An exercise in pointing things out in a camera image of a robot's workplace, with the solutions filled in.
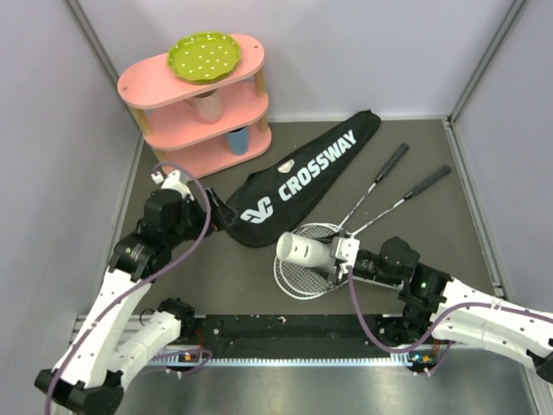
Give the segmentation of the white shuttlecock tube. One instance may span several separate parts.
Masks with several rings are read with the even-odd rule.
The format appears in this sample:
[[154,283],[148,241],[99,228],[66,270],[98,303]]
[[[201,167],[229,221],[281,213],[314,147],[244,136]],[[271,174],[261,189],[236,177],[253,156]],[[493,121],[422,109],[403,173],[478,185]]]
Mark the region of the white shuttlecock tube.
[[280,236],[276,257],[286,263],[327,272],[335,267],[330,245],[290,232]]

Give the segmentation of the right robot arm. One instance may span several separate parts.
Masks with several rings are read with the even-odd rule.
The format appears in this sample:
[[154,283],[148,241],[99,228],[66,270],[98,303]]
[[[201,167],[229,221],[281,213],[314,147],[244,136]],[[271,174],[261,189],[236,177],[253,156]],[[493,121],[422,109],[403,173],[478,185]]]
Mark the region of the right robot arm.
[[[552,315],[488,295],[425,265],[417,251],[393,237],[373,253],[343,233],[317,239],[325,270],[348,285],[366,337],[387,353],[408,353],[428,339],[462,343],[502,355],[552,381]],[[404,307],[399,318],[365,319],[353,280],[394,287]]]

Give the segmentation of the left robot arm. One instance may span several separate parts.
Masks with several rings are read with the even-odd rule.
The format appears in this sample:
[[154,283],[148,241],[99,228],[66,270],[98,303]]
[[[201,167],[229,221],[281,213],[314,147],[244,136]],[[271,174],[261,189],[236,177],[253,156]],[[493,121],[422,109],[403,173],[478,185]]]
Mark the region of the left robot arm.
[[113,414],[137,375],[171,342],[188,342],[196,323],[191,306],[162,301],[150,322],[127,341],[127,322],[153,283],[176,266],[173,250],[197,248],[210,233],[234,221],[236,211],[210,189],[199,202],[183,184],[165,182],[143,205],[135,229],[115,246],[99,294],[78,334],[54,367],[42,369],[35,387],[45,412],[58,404],[75,414]]

